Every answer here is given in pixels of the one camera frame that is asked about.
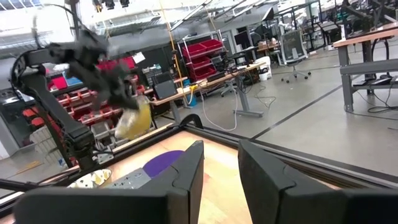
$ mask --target yellow object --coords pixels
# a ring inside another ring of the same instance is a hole
[[[117,138],[133,140],[150,128],[152,116],[148,104],[149,101],[144,96],[138,96],[137,100],[140,110],[124,110],[116,126],[115,136]]]

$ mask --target floor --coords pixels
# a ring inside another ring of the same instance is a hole
[[[390,58],[398,58],[398,42],[390,42]],[[349,49],[351,63],[362,61],[360,46]],[[385,59],[384,45],[376,46],[375,60]],[[274,68],[272,79],[255,84],[248,93],[249,105],[254,111],[264,111],[262,118],[245,116],[237,117],[233,134],[245,138],[255,138],[297,152],[312,154],[332,161],[339,161],[363,167],[369,170],[398,175],[398,157],[396,142],[398,138],[398,111],[381,114],[369,114],[371,104],[382,105],[374,96],[366,96],[365,91],[354,95],[354,112],[381,118],[371,118],[345,113],[341,78],[338,69],[337,51],[318,51],[308,60],[300,63],[297,70],[312,71],[308,80],[299,77],[289,84],[280,79],[291,68]],[[398,105],[397,90],[391,91],[390,105]],[[377,96],[385,100],[388,90],[378,90]],[[260,102],[255,96],[274,96],[275,102],[267,108],[271,99]],[[208,119],[225,128],[234,128],[235,96],[231,93],[221,97],[215,93],[205,100],[205,111]],[[203,103],[192,109],[180,109],[181,117],[196,113],[205,126],[216,128],[205,118]],[[172,122],[171,114],[157,119],[158,126]],[[55,164],[42,164],[27,172],[16,175],[27,163],[37,158],[34,151],[18,153],[9,159],[0,161],[0,178],[23,181],[39,181],[54,175],[62,169]],[[8,191],[0,190],[0,196]]]

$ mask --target purple object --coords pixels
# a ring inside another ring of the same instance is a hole
[[[176,161],[183,152],[184,151],[175,150],[160,154],[157,157],[148,161],[144,165],[143,169],[149,177],[154,178],[163,170],[168,168],[169,165],[173,164],[173,162]]]

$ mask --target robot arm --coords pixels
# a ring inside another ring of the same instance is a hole
[[[93,133],[84,124],[75,121],[47,89],[43,63],[69,64],[68,76],[81,80],[89,89],[97,91],[94,105],[107,100],[108,105],[139,111],[134,98],[128,98],[120,76],[126,72],[122,65],[111,71],[99,71],[95,65],[106,55],[108,42],[104,37],[81,30],[77,41],[50,44],[44,48],[23,53],[11,70],[11,83],[18,90],[33,97],[50,116],[61,124],[65,151],[76,158],[80,169],[95,166]]]

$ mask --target black frame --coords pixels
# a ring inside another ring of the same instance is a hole
[[[53,184],[51,185],[68,186],[69,184],[76,181],[80,177],[83,177],[86,174],[89,174],[98,169],[105,169],[181,131],[187,131],[199,137],[203,137],[211,141],[217,142],[219,144],[231,147],[235,150],[238,150],[240,139],[247,139],[245,137],[238,136],[235,134],[230,134],[224,131],[204,128],[203,125],[201,124],[199,116],[191,114],[188,115],[180,124],[177,123],[172,124],[167,128],[165,128],[164,130],[151,134],[148,137],[142,139],[141,141],[136,142],[135,144],[129,146],[124,150],[115,152],[114,159],[112,159],[111,161],[105,162],[104,164],[98,164],[96,167],[92,169],[87,169],[83,171],[76,169],[55,175],[56,178],[54,182],[52,182]],[[264,144],[261,144],[260,141],[255,139],[250,139],[250,141],[259,146],[261,149],[271,153],[273,156],[276,156],[276,158],[282,160],[284,163],[299,170],[300,172],[303,172],[304,174],[310,177],[316,178],[318,180],[324,181],[326,183],[329,183],[337,187],[394,188],[392,185],[389,185],[387,183],[377,182],[372,178],[361,176],[361,174],[358,175],[358,173],[354,174],[349,169],[343,170],[341,168],[333,167],[327,163],[322,163],[319,161],[311,161],[310,159],[306,159],[300,156],[295,156],[293,154],[289,154],[288,152],[283,152],[281,150],[278,150],[278,148],[273,147],[271,144],[269,144],[268,146],[264,146]],[[53,178],[54,176],[49,177],[41,181],[40,183]],[[19,197],[20,196],[17,196],[0,205],[0,218],[3,218],[12,213],[12,207]]]
[[[284,9],[284,10],[278,12],[278,13],[275,13],[274,18],[280,16],[282,22],[284,22],[284,15],[286,15],[286,14],[291,14],[292,20],[294,21],[294,29],[297,30],[297,24],[296,24],[296,20],[295,20],[295,11],[297,11],[297,10],[299,10],[299,9],[303,9],[303,8],[305,8],[305,7],[311,7],[311,5],[314,4],[314,3],[318,3],[318,6],[319,6],[319,15],[320,15],[319,20],[320,20],[320,22],[322,23],[322,22],[323,22],[323,18],[322,18],[322,8],[321,8],[320,0],[312,1],[312,2],[306,2],[306,3],[303,3],[303,4],[299,4],[299,5],[296,5],[296,6],[289,7],[289,8]],[[311,10],[310,10],[311,28],[312,28],[312,31],[314,31],[314,30],[315,30],[315,24],[314,24],[314,22],[313,22],[312,16],[313,16],[313,15],[312,15],[312,12],[311,12]],[[309,48],[307,49],[307,52],[308,52],[308,53],[311,52],[311,51],[314,51],[314,50],[318,50],[318,49],[321,49],[321,48],[325,48],[325,47],[327,46],[326,37],[325,37],[325,33],[324,33],[324,32],[322,32],[323,45],[320,45],[320,46],[318,46],[318,47],[314,47],[314,46],[313,46],[313,39],[312,39],[311,34],[309,34],[309,36],[310,36],[311,47],[309,47]]]

